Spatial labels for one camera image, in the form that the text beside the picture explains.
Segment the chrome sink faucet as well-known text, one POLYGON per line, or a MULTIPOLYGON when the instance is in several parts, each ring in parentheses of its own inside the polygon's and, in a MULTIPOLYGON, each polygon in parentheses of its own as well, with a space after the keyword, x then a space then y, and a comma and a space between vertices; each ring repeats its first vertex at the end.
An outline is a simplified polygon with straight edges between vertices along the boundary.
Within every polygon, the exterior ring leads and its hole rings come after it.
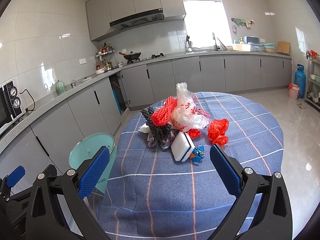
POLYGON ((215 34, 214 34, 214 33, 212 33, 212 37, 213 37, 213 40, 214 40, 214 50, 215 50, 215 51, 218 51, 217 43, 216 43, 216 37, 215 37, 215 34))

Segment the grey lower cabinets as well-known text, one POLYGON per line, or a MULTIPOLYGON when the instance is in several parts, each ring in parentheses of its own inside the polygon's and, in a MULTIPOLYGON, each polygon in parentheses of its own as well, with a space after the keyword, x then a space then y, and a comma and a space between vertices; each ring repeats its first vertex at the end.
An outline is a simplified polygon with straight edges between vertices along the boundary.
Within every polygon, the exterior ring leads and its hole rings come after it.
POLYGON ((26 174, 17 189, 26 189, 32 176, 49 164, 65 172, 69 153, 82 138, 98 132, 115 133, 121 115, 111 76, 120 84, 129 109, 159 105, 176 95, 177 83, 187 83, 196 94, 197 107, 217 118, 235 119, 231 129, 243 129, 253 139, 259 151, 253 160, 256 164, 267 163, 267 172, 280 170, 283 133, 275 118, 256 102, 231 93, 288 85, 291 60, 265 53, 229 52, 126 66, 36 107, 1 140, 1 176, 23 166, 26 174))

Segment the black range hood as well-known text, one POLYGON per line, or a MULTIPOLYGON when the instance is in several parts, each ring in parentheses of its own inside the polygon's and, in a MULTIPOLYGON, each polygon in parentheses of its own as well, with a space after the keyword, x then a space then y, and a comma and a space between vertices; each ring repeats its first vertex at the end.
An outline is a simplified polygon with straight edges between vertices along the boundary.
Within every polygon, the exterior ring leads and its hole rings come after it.
POLYGON ((140 26, 164 21, 162 8, 139 12, 110 22, 110 27, 117 31, 125 31, 140 26))

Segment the green ceramic teapot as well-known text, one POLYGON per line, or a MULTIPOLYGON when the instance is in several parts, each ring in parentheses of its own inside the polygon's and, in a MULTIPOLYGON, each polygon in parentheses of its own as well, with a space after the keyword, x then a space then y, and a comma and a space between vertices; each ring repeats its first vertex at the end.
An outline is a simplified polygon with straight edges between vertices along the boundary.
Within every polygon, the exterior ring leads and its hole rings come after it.
POLYGON ((63 81, 57 80, 54 84, 52 84, 50 90, 55 91, 57 95, 61 95, 66 92, 66 87, 63 81))

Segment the white tissue cloth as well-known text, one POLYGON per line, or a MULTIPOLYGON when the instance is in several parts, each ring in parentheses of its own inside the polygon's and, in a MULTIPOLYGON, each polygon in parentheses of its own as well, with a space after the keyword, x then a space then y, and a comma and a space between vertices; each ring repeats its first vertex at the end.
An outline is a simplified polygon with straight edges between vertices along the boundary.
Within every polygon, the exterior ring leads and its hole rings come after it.
POLYGON ((149 128, 149 126, 147 124, 143 124, 142 126, 140 126, 138 131, 142 132, 144 134, 148 134, 150 132, 150 128, 149 128))

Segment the metal storage shelf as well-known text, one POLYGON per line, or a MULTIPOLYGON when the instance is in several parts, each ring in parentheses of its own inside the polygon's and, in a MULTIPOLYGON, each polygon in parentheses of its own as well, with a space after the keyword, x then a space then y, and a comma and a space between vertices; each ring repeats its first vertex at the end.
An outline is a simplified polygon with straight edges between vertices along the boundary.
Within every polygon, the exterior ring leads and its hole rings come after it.
POLYGON ((313 105, 319 111, 319 53, 314 50, 306 52, 308 62, 306 75, 305 102, 313 105))

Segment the red foam fruit net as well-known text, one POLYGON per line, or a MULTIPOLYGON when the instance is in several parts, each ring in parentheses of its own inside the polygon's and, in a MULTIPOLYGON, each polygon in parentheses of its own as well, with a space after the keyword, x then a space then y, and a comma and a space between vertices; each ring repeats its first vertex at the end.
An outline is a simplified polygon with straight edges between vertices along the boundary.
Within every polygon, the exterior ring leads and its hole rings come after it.
POLYGON ((173 96, 169 96, 167 100, 165 101, 165 104, 162 108, 155 111, 152 116, 151 120, 155 126, 165 126, 173 112, 173 110, 177 106, 177 98, 174 98, 173 96))

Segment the blue plaid tablecloth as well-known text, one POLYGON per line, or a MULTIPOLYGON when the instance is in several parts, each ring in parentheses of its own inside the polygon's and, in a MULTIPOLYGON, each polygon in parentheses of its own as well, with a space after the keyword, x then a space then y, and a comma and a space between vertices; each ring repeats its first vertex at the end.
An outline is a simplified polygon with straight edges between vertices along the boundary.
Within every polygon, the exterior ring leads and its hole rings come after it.
MULTIPOLYGON (((198 92, 196 106, 212 119, 227 119, 231 157, 258 174, 281 170, 283 132, 262 105, 239 95, 198 92)), ((210 161, 207 130, 194 140, 203 146, 200 163, 178 163, 171 150, 149 147, 145 123, 135 115, 123 128, 103 200, 97 205, 100 226, 111 239, 207 239, 235 198, 210 161)))

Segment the wooden cutting board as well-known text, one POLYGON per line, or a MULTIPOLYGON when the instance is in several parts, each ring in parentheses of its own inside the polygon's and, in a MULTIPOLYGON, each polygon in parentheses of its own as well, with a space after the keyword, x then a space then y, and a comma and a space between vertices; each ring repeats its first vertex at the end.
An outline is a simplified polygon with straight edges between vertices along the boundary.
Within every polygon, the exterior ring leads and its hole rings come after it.
POLYGON ((287 41, 278 41, 277 53, 282 55, 290 55, 291 44, 287 41))

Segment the black white microwave oven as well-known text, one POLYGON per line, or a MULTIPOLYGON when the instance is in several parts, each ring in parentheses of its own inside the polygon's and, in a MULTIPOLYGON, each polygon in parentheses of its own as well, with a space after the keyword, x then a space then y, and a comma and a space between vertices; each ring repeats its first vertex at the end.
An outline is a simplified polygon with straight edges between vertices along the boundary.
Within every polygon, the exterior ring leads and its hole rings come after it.
POLYGON ((25 110, 22 105, 20 93, 15 78, 1 84, 1 125, 0 132, 3 134, 14 122, 17 121, 25 110))

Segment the blue orange snack wrapper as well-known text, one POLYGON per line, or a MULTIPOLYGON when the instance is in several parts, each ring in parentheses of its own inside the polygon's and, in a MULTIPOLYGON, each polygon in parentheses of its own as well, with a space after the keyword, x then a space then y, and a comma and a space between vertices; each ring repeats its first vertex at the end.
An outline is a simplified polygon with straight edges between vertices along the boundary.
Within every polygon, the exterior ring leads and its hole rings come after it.
POLYGON ((189 155, 189 158, 194 163, 201 163, 204 157, 205 157, 205 153, 204 153, 203 145, 195 147, 191 152, 191 154, 189 155))

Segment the metal spice rack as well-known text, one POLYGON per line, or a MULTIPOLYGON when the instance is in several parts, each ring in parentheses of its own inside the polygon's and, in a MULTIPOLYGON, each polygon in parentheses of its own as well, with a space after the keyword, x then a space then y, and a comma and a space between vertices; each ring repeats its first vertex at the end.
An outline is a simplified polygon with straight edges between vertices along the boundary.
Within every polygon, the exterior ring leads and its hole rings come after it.
POLYGON ((112 63, 112 56, 114 55, 114 48, 111 42, 104 42, 96 52, 96 70, 103 69, 109 71, 114 68, 112 63))

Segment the grey upper cabinets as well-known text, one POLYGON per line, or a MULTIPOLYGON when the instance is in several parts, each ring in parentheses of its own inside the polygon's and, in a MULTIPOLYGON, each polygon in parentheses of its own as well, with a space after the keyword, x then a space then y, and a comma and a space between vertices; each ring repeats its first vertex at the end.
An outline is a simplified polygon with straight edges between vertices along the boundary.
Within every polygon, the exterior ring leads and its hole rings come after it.
POLYGON ((102 41, 124 32, 112 29, 110 22, 157 8, 163 9, 163 22, 183 20, 186 15, 182 0, 89 0, 86 14, 90 38, 102 41))

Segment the black wok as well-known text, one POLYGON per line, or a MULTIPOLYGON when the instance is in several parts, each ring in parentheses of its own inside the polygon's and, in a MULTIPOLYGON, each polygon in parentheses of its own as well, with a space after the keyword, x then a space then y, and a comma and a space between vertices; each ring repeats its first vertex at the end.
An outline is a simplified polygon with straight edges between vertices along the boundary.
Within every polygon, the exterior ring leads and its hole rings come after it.
POLYGON ((127 61, 134 61, 136 59, 139 59, 141 53, 131 52, 129 54, 125 54, 125 53, 119 52, 119 55, 123 56, 123 58, 126 59, 127 61))

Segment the blue water bottle in cabinet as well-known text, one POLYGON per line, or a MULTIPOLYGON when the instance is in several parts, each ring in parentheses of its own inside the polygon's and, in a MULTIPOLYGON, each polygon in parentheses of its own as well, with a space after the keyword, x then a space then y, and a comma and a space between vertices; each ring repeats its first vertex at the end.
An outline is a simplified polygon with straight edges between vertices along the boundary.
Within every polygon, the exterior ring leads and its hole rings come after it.
POLYGON ((118 107, 118 111, 120 114, 122 114, 122 110, 121 110, 121 106, 120 106, 120 102, 119 102, 119 92, 120 92, 120 87, 117 83, 115 82, 111 82, 111 87, 112 87, 112 92, 118 107))

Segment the teal trash bin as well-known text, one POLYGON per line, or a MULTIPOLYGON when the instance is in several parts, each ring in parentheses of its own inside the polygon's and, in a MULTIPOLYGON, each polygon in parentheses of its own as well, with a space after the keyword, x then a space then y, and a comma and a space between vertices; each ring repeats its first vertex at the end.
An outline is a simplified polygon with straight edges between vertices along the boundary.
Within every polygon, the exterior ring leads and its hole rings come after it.
POLYGON ((116 141, 111 134, 95 133, 86 137, 85 139, 82 139, 71 150, 68 162, 71 168, 77 169, 84 160, 91 159, 99 150, 99 148, 101 148, 101 146, 106 146, 110 153, 109 163, 97 182, 97 185, 95 186, 95 189, 97 189, 97 194, 103 196, 105 194, 107 180, 110 175, 111 168, 117 155, 116 141))

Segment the pink floor bucket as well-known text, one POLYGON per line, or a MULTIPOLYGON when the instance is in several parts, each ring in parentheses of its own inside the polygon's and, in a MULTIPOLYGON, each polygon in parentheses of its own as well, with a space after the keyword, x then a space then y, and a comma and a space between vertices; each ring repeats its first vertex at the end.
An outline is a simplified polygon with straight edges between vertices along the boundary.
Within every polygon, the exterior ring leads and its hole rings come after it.
POLYGON ((288 86, 289 98, 292 100, 298 99, 300 87, 294 83, 290 83, 288 86))

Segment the grey cabinets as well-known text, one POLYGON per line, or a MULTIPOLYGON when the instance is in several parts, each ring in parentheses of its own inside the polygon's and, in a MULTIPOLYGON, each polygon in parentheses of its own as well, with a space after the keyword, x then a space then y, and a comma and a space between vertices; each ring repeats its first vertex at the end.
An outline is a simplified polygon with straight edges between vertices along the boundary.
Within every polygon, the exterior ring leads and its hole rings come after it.
POLYGON ((110 22, 157 8, 163 9, 163 22, 183 20, 186 15, 182 0, 89 0, 86 14, 90 38, 102 41, 124 32, 112 29, 110 22))
POLYGON ((231 93, 288 85, 291 60, 265 53, 229 52, 126 66, 36 107, 1 140, 1 176, 23 166, 26 174, 17 189, 26 189, 32 176, 49 164, 65 172, 69 153, 82 138, 98 132, 115 133, 121 115, 111 76, 120 84, 129 109, 159 105, 176 95, 177 83, 187 83, 196 94, 197 107, 217 118, 235 119, 231 129, 243 129, 253 139, 259 151, 253 160, 256 164, 267 163, 267 172, 280 170, 283 133, 275 118, 256 102, 231 93))

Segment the blue gas cylinder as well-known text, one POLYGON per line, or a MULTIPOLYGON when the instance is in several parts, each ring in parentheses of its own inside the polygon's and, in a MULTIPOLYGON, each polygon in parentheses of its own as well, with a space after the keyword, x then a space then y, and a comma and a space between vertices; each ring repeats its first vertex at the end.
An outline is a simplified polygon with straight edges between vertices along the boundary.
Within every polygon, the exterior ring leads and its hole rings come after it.
POLYGON ((299 86, 298 97, 301 99, 304 98, 306 87, 306 75, 304 73, 304 66, 302 64, 297 64, 294 84, 299 86))

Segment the blue bread box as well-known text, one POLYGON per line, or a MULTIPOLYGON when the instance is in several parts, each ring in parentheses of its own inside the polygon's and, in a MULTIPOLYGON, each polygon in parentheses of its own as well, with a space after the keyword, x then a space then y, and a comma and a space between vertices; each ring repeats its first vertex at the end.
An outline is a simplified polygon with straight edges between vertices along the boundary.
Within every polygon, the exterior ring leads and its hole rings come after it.
POLYGON ((258 37, 244 36, 243 42, 244 42, 244 44, 249 45, 250 51, 263 52, 263 45, 260 43, 260 40, 258 37))

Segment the white printed plastic bag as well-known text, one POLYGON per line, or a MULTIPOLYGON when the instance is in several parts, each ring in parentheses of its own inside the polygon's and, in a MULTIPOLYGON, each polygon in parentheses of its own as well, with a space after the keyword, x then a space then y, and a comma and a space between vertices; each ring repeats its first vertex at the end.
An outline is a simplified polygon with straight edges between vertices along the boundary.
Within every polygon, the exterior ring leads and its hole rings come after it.
POLYGON ((188 90, 185 82, 176 84, 176 93, 177 106, 171 113, 169 124, 181 132, 204 129, 210 123, 210 115, 197 108, 195 93, 188 90))

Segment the utensil holder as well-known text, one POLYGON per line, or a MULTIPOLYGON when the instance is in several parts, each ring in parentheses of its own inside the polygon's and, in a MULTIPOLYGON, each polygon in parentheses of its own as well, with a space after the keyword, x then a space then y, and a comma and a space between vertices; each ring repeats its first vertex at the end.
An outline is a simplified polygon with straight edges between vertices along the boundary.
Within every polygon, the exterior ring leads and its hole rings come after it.
POLYGON ((193 52, 193 43, 190 40, 190 36, 187 35, 185 42, 184 42, 184 46, 185 46, 185 52, 186 53, 190 53, 193 52))

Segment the red plastic bag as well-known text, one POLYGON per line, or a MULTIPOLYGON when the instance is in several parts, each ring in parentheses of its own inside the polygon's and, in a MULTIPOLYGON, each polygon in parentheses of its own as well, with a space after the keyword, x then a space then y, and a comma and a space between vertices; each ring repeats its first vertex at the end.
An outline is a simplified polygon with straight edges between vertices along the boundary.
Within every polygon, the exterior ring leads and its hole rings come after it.
POLYGON ((223 146, 227 144, 228 137, 226 135, 229 128, 229 121, 227 119, 215 119, 210 122, 208 127, 208 139, 211 144, 218 144, 223 146))

